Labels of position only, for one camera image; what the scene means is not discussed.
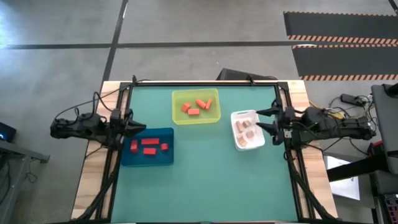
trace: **gray floor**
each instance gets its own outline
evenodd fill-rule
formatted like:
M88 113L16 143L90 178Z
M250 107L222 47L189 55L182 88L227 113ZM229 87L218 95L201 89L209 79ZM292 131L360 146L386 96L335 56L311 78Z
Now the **gray floor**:
M120 6L121 0L3 0L0 44L110 43ZM119 42L287 40L283 11L394 13L386 0L130 0ZM0 121L18 129L18 145L51 154L48 164L33 163L39 180L25 184L12 223L70 217L87 142L53 139L49 126L59 111L89 100L100 89L107 57L108 49L0 50ZM152 80L213 80L223 67L298 79L289 47L223 47L119 49L110 80L130 80L133 74ZM340 93L368 95L375 83L385 82L306 86L312 101L327 106ZM364 150L368 146L365 141L355 144ZM347 141L330 152L362 156ZM370 194L367 188L362 193ZM372 222L370 209L361 204L347 205L340 198L336 204L344 220Z

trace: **red block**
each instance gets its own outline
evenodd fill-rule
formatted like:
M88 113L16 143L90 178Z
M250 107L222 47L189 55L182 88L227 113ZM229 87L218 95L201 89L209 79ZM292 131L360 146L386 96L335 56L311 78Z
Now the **red block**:
M141 144L143 145L159 144L159 139L141 139Z
M197 105L200 106L202 109L206 108L206 103L203 100L197 99Z
M182 112L187 112L187 110L189 109L189 108L191 108L191 104L189 104L189 103L184 103L184 105L182 105L182 108L181 108L181 110L182 110Z
M137 153L138 152L138 142L137 142L137 140L132 140L131 141L130 151L132 153Z
M169 145L167 143L163 143L160 145L160 149L163 150L169 150Z
M207 101L207 104L206 104L205 109L206 109L206 110L210 109L210 105L211 105L211 99L209 99L209 100Z
M199 114L200 114L200 110L198 108L188 110L188 115L199 115Z
M144 148L144 155L156 155L156 148Z

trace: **white container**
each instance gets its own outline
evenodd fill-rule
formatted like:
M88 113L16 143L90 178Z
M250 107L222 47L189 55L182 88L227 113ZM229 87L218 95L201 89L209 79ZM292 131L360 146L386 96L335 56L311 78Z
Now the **white container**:
M243 132L240 133L238 127L236 126L237 121L239 121L240 123L243 123L244 121L249 121L251 125L244 128ZM260 120L259 115L256 113L255 110L237 111L231 113L232 132L234 134L235 147L238 151L257 149L266 143L266 140L264 139L264 135L262 133L262 129L258 125L256 125L257 122L260 122ZM250 131L254 132L253 138L248 138L246 136L247 133ZM244 141L246 141L246 145L241 145L238 141L238 138L243 138Z

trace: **white paper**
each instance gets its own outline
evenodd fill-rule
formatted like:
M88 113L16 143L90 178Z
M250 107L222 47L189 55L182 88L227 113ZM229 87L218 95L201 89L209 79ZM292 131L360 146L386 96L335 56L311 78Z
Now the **white paper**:
M331 169L346 164L349 164L349 162L336 159L331 156L326 156L326 169ZM360 200L358 177L331 182L330 188L331 192L335 195Z

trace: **green table surface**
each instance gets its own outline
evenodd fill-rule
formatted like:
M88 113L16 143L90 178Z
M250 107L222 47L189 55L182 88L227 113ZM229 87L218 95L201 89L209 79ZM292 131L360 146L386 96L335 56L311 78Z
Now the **green table surface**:
M176 125L172 92L213 86L140 86L132 90L134 120L148 128L174 128L174 164L121 166L112 222L297 221L284 145L238 152L231 113L261 110L275 99L273 86L217 86L217 123ZM274 118L260 117L271 123Z

